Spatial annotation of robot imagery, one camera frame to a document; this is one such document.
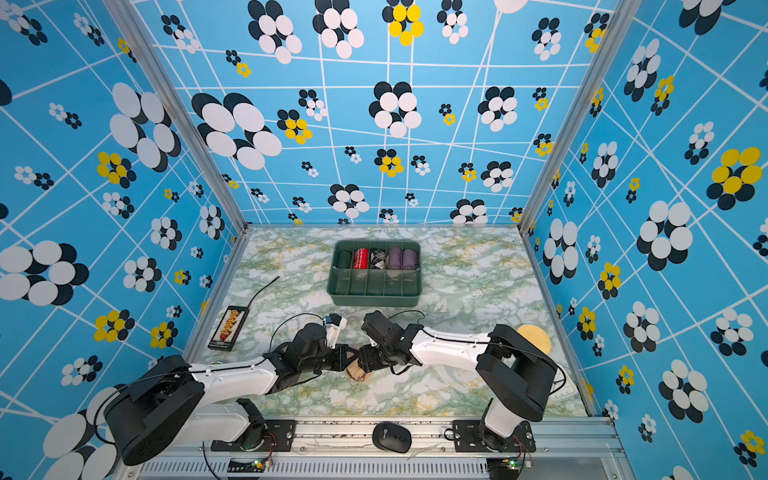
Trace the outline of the beige purple striped sock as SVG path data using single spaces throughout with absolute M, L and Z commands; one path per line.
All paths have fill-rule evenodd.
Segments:
M 356 382 L 364 382 L 370 377 L 370 373 L 366 372 L 360 365 L 358 360 L 354 360 L 347 368 L 346 372 L 348 376 Z

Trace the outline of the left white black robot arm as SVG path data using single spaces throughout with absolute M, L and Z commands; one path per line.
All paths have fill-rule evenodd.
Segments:
M 223 442 L 243 451 L 274 447 L 274 436 L 253 403 L 325 371 L 342 372 L 358 349 L 335 343 L 340 325 L 311 323 L 294 339 L 248 361 L 190 364 L 175 355 L 122 387 L 102 408 L 122 462 L 141 465 L 167 448 Z

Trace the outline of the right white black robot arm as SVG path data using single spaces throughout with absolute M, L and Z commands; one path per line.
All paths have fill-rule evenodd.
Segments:
M 444 366 L 476 372 L 493 393 L 479 431 L 501 444 L 520 425 L 543 419 L 559 365 L 514 328 L 498 324 L 489 333 L 441 332 L 420 323 L 403 328 L 381 311 L 364 316 L 370 343 L 360 349 L 367 373 L 395 366 Z

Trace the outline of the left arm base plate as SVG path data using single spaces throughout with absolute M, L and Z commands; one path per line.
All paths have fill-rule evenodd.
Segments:
M 290 452 L 295 439 L 297 421 L 294 419 L 267 419 L 258 427 L 249 427 L 233 442 L 214 440 L 214 452 Z

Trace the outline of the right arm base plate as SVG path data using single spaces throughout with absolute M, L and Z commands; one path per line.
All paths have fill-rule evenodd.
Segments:
M 450 429 L 458 453 L 499 452 L 522 455 L 537 449 L 531 425 L 526 420 L 518 424 L 508 437 L 494 433 L 479 420 L 454 420 Z

